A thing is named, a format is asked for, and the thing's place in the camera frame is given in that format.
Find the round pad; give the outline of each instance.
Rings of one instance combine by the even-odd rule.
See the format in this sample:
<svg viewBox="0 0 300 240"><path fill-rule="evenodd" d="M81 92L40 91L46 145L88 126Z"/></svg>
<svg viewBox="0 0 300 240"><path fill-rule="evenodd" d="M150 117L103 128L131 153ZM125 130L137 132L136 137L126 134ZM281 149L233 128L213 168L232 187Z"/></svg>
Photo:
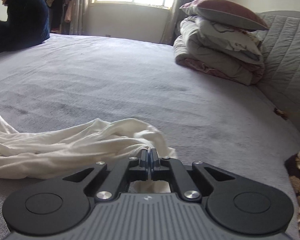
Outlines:
<svg viewBox="0 0 300 240"><path fill-rule="evenodd" d="M46 215L57 211L62 202L62 198L58 195L41 193L28 198L26 208L34 214Z"/></svg>
<svg viewBox="0 0 300 240"><path fill-rule="evenodd" d="M258 192L245 192L234 198L234 205L243 212L260 214L270 208L271 202Z"/></svg>
<svg viewBox="0 0 300 240"><path fill-rule="evenodd" d="M59 234L79 224L90 202L79 183L46 180L7 197L2 215L10 228L27 236Z"/></svg>
<svg viewBox="0 0 300 240"><path fill-rule="evenodd" d="M250 180L218 186L206 209L221 226L245 235L269 235L285 230L290 222L293 205L280 190Z"/></svg>

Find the logo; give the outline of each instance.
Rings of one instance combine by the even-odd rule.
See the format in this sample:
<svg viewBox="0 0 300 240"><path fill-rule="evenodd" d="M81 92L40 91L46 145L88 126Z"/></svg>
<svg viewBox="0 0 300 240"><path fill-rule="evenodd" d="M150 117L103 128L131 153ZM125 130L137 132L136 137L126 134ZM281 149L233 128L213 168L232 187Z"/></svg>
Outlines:
<svg viewBox="0 0 300 240"><path fill-rule="evenodd" d="M146 200L146 201L149 201L149 200L152 199L152 197L148 195L148 196L144 197L143 199Z"/></svg>

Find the curtain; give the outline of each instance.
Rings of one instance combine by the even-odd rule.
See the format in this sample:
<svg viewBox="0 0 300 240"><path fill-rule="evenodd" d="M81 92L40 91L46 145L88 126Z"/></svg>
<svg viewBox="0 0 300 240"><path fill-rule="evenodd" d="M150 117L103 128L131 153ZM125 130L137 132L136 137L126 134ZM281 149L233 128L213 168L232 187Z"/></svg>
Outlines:
<svg viewBox="0 0 300 240"><path fill-rule="evenodd" d="M74 0L70 22L70 35L84 35L84 21L89 0Z"/></svg>
<svg viewBox="0 0 300 240"><path fill-rule="evenodd" d="M193 0L174 0L170 8L169 16L160 40L162 44L173 45L175 39L180 35L180 22L186 18L186 14L179 9L185 3Z"/></svg>

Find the bed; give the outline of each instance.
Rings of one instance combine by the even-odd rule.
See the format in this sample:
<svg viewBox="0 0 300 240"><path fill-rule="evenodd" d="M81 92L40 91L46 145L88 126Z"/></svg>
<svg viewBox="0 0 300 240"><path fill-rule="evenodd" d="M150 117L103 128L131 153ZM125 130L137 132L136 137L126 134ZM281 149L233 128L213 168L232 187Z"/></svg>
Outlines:
<svg viewBox="0 0 300 240"><path fill-rule="evenodd" d="M254 86L174 63L173 48L125 39L52 34L0 54L0 115L21 132L59 130L101 118L137 118L161 130L185 164L201 160L285 192L284 161L300 150L296 128ZM37 179L0 179L2 203ZM298 239L296 217L287 233Z"/></svg>

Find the ribbed gray surface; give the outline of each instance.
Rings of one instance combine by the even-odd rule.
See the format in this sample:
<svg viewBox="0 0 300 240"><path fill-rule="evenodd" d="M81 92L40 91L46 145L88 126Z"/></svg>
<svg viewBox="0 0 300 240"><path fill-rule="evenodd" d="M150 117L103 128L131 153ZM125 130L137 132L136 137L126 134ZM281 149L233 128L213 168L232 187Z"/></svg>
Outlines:
<svg viewBox="0 0 300 240"><path fill-rule="evenodd" d="M34 240L11 235L6 240ZM170 194L122 194L107 204L95 207L90 217L64 234L42 240L243 240L218 228L198 204L180 201ZM287 236L260 239L286 240Z"/></svg>

